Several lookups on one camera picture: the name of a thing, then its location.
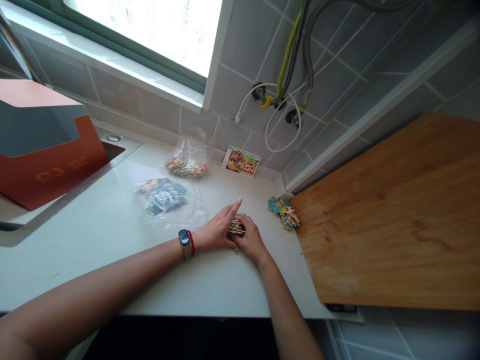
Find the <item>kitchen counter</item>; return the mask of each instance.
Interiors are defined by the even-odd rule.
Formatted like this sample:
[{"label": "kitchen counter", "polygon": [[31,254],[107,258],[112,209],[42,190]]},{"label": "kitchen counter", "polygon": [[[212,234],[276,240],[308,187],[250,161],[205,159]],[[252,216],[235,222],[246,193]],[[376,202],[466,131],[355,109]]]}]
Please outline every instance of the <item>kitchen counter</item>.
[{"label": "kitchen counter", "polygon": [[[144,144],[15,247],[0,247],[0,311],[89,271],[177,237],[179,229],[155,229],[141,222],[132,183],[165,175],[172,147],[94,121],[96,126]],[[266,247],[306,318],[342,318],[320,303],[295,232],[280,228],[268,211],[273,182],[220,168],[212,161],[198,180],[208,217],[243,198],[240,213],[258,225]],[[269,305],[256,265],[241,251],[219,249],[199,254],[178,266],[128,306],[128,315],[269,317]]]}]

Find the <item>person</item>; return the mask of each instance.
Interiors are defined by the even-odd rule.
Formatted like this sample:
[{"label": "person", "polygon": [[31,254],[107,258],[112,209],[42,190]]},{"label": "person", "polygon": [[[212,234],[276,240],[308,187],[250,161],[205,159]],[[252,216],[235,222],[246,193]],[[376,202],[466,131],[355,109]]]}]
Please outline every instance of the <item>person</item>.
[{"label": "person", "polygon": [[[280,359],[323,359],[259,229],[242,203],[224,207],[205,226],[194,231],[194,253],[239,248],[259,269],[270,307]],[[243,237],[227,239],[232,219],[245,227]],[[66,354],[118,314],[162,275],[184,261],[179,238],[81,275],[32,299],[0,318],[1,359],[53,359]]]}]

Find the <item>clear plastic bag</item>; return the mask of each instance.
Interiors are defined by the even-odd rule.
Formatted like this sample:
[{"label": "clear plastic bag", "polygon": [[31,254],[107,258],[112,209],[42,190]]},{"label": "clear plastic bag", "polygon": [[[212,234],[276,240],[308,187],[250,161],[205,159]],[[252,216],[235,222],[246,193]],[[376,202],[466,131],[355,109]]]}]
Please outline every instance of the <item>clear plastic bag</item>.
[{"label": "clear plastic bag", "polygon": [[176,175],[194,179],[207,173],[211,157],[205,132],[200,127],[189,127],[179,137],[165,166]]},{"label": "clear plastic bag", "polygon": [[207,223],[207,208],[196,181],[161,177],[136,182],[140,218],[163,229],[197,229]]}]

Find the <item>window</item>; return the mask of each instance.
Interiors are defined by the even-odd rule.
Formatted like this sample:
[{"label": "window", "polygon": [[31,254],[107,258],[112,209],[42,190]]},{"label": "window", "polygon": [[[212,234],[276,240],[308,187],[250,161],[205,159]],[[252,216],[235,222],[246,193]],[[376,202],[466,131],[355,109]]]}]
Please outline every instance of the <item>window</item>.
[{"label": "window", "polygon": [[11,0],[205,93],[222,0]]}]

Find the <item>red bracelet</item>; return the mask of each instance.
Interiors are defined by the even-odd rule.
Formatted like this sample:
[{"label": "red bracelet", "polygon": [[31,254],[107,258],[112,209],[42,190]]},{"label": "red bracelet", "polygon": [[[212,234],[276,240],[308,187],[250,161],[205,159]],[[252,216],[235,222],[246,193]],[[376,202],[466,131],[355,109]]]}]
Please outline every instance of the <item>red bracelet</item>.
[{"label": "red bracelet", "polygon": [[190,230],[188,230],[188,236],[190,237],[191,257],[193,258],[195,256],[195,244],[194,244],[194,237],[192,236],[192,233],[190,232]]}]

